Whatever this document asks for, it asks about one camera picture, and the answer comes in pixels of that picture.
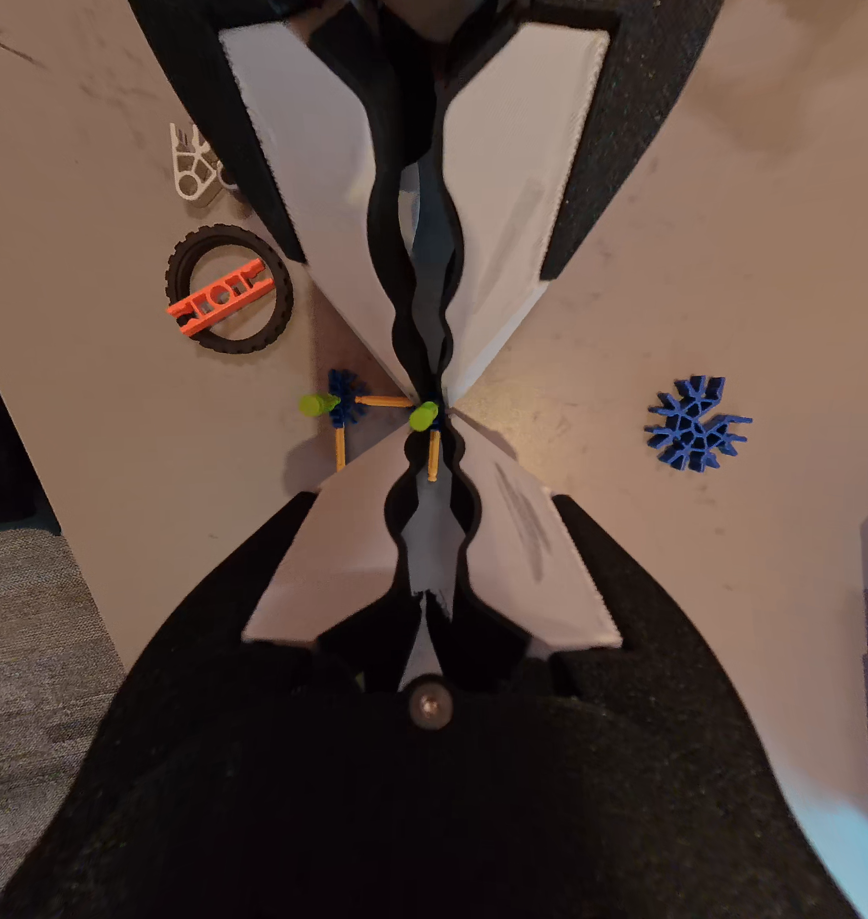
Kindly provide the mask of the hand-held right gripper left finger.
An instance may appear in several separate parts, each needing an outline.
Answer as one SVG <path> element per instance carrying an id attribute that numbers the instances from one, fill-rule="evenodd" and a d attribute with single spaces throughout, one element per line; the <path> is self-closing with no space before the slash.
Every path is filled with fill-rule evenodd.
<path id="1" fill-rule="evenodd" d="M 244 641 L 305 647 L 394 583 L 400 539 L 418 508 L 407 423 L 320 485 L 248 620 Z"/>

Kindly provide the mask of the black rubber tyre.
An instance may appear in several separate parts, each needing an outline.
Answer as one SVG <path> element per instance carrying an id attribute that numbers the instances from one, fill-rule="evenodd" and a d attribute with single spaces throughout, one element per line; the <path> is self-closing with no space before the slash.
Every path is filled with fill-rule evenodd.
<path id="1" fill-rule="evenodd" d="M 251 256 L 247 262 L 254 258 L 261 258 L 265 261 L 276 285 L 275 290 L 265 297 L 274 299 L 273 311 L 260 329 L 245 338 L 227 338 L 215 333 L 215 326 L 198 336 L 187 338 L 214 353 L 224 355 L 254 354 L 271 346 L 286 331 L 294 302 L 293 287 L 288 269 L 275 249 L 260 236 L 239 226 L 229 224 L 204 226 L 189 234 L 175 247 L 167 263 L 165 293 L 169 301 L 168 306 L 178 302 L 189 293 L 198 291 L 212 283 L 209 282 L 204 286 L 193 289 L 191 281 L 198 264 L 205 256 L 215 250 L 227 247 L 239 247 L 246 250 Z"/>

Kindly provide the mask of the blue double snowflake connector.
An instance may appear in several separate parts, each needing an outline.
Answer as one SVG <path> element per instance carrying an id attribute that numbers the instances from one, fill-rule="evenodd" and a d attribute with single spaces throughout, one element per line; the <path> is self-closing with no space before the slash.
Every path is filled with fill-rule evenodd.
<path id="1" fill-rule="evenodd" d="M 676 471 L 703 474 L 720 468 L 719 456 L 737 456 L 736 444 L 747 442 L 735 428 L 753 420 L 719 413 L 726 379 L 693 375 L 676 380 L 674 392 L 659 392 L 658 403 L 648 408 L 657 424 L 644 428 L 646 445 L 659 462 Z"/>

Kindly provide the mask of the orange flat ladder connector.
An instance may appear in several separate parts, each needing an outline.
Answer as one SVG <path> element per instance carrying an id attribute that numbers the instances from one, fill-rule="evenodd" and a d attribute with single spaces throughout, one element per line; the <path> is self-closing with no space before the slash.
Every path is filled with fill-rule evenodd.
<path id="1" fill-rule="evenodd" d="M 198 336 L 257 303 L 275 290 L 274 277 L 261 258 L 254 258 L 238 269 L 189 293 L 168 306 L 186 337 Z"/>

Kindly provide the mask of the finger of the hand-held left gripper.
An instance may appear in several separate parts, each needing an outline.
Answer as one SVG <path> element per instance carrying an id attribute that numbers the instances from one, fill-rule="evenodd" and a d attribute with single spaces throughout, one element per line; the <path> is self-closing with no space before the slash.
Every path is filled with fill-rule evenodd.
<path id="1" fill-rule="evenodd" d="M 610 42 L 606 29 L 507 21 L 448 89 L 442 178 L 462 234 L 445 309 L 448 405 L 549 285 L 543 264 Z"/>
<path id="2" fill-rule="evenodd" d="M 429 389 L 400 223 L 405 129 L 365 20 L 224 29 L 223 52 L 316 286 L 405 394 Z"/>

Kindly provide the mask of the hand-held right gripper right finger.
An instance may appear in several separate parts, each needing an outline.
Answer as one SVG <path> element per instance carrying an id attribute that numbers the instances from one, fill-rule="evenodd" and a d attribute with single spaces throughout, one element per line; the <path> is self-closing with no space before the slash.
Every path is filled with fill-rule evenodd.
<path id="1" fill-rule="evenodd" d="M 464 420 L 445 431 L 462 532 L 448 622 L 480 653 L 618 649 L 620 631 L 551 491 Z"/>

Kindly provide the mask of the pale grey wedge connector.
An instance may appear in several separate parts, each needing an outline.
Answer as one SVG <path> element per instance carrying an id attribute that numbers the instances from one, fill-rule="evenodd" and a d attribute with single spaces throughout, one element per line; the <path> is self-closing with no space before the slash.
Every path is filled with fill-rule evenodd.
<path id="1" fill-rule="evenodd" d="M 175 191 L 187 204 L 205 206 L 222 190 L 221 161 L 196 125 L 190 133 L 169 125 Z"/>

